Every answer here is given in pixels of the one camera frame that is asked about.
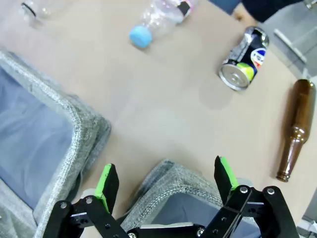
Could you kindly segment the person's left hand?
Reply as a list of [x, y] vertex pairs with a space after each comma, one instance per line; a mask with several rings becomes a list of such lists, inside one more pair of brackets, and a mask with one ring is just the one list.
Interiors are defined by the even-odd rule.
[[243, 5], [238, 5], [232, 12], [232, 16], [238, 21], [253, 19]]

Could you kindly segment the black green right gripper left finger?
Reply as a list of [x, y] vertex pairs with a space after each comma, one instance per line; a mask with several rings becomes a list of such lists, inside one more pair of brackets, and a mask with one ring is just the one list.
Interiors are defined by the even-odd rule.
[[49, 237], [79, 238], [84, 229], [95, 227], [103, 238], [127, 238], [128, 234], [112, 216], [119, 179], [114, 164], [104, 167], [94, 195], [72, 204], [55, 203], [49, 217]]

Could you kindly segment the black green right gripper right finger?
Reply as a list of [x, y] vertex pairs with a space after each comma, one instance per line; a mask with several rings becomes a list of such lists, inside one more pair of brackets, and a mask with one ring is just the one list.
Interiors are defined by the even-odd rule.
[[299, 234], [277, 186], [262, 191], [239, 184], [225, 157], [217, 156], [214, 179], [223, 203], [205, 229], [207, 238], [229, 238], [243, 218], [253, 218], [263, 238], [297, 238]]

